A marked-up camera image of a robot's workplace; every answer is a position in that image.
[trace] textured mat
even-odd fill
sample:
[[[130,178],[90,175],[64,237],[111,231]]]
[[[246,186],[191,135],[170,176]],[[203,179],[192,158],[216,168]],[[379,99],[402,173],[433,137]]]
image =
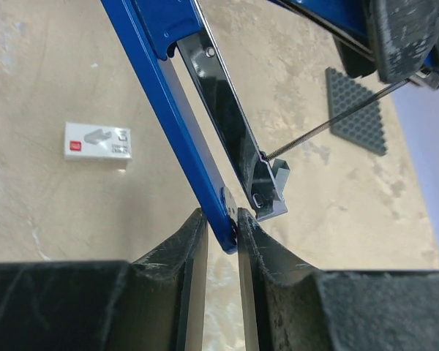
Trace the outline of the textured mat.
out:
[[[329,118],[339,115],[374,94],[334,68],[326,70],[326,79]],[[334,124],[330,127],[330,132],[379,156],[387,153],[379,102],[373,102]]]
[[[366,1],[369,42],[379,78],[396,83],[421,68],[439,37],[439,0]]]

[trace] blue metal frame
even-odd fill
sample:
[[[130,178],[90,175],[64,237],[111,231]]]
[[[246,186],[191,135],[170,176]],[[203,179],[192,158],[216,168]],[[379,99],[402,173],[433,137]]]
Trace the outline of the blue metal frame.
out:
[[[289,0],[313,12],[339,29],[368,39],[366,20],[361,0]],[[424,60],[426,67],[438,70],[429,54]]]
[[[140,0],[136,2],[138,10],[151,16],[142,20],[142,25],[130,0],[102,0],[102,4],[219,244],[229,254],[236,252],[236,234],[222,201],[224,181],[173,65],[166,59],[168,43],[201,28],[198,18],[195,20],[195,8],[190,0]],[[160,26],[157,16],[165,11],[159,8],[170,5],[177,17],[172,12],[171,20]],[[153,21],[158,27],[144,28]],[[160,34],[164,39],[157,41]]]

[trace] concrete floor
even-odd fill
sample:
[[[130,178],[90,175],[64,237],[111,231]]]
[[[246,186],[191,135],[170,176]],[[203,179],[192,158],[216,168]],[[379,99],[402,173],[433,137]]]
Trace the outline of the concrete floor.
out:
[[[271,151],[327,118],[331,37],[256,0],[201,1],[256,138]],[[192,107],[246,205],[185,68]],[[377,88],[376,78],[364,84]],[[439,268],[394,107],[389,153],[324,132],[291,151],[289,213],[263,227],[320,268]],[[65,162],[65,121],[132,129],[133,161]],[[0,261],[134,260],[198,206],[98,0],[0,0]],[[210,240],[205,350],[244,350],[237,257]]]

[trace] gray plastic mat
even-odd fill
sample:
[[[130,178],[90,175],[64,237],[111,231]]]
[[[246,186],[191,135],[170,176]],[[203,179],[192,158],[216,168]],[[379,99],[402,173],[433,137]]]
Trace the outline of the gray plastic mat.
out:
[[[334,68],[326,69],[326,79],[329,118],[374,94]],[[387,153],[379,102],[373,102],[334,124],[330,127],[330,132],[379,156]]]

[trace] red logo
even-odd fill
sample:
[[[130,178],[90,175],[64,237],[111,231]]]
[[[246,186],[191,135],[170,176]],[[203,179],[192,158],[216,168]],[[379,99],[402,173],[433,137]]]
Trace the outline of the red logo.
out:
[[[70,141],[70,151],[81,151],[81,142],[80,141]]]

